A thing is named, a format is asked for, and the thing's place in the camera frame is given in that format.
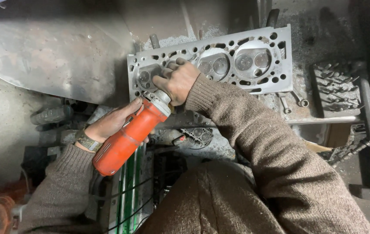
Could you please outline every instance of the wrench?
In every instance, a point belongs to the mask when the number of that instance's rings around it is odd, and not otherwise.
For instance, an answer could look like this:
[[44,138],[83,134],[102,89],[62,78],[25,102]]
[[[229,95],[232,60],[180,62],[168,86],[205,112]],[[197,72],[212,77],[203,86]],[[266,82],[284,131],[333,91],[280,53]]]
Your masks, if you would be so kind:
[[276,94],[278,98],[280,98],[282,104],[283,104],[283,113],[285,114],[291,114],[292,109],[289,108],[287,102],[286,102],[286,93],[277,93]]
[[298,90],[293,87],[293,91],[292,91],[292,94],[294,95],[294,97],[298,100],[298,106],[300,107],[307,107],[309,105],[309,101],[304,99],[298,92]]

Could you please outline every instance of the wristwatch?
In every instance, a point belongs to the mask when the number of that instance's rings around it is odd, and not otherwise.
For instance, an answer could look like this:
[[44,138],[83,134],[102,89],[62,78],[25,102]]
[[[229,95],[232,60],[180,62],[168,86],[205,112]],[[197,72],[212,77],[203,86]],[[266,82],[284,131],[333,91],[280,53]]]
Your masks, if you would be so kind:
[[75,137],[77,139],[76,141],[78,141],[78,143],[87,148],[89,151],[97,152],[103,146],[103,143],[99,143],[98,141],[94,141],[93,139],[89,138],[85,134],[85,128],[79,130]]

